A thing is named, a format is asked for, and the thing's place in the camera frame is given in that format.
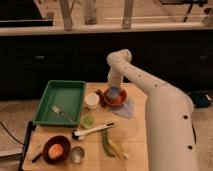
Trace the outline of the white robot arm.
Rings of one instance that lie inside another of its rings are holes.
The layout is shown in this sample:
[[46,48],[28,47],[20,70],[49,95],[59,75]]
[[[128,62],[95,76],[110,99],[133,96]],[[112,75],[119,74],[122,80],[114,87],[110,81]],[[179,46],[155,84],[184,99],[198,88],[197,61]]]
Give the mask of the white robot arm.
[[192,124],[194,105],[179,88],[131,64],[128,49],[107,56],[109,86],[126,77],[147,95],[145,121],[149,171],[199,171]]

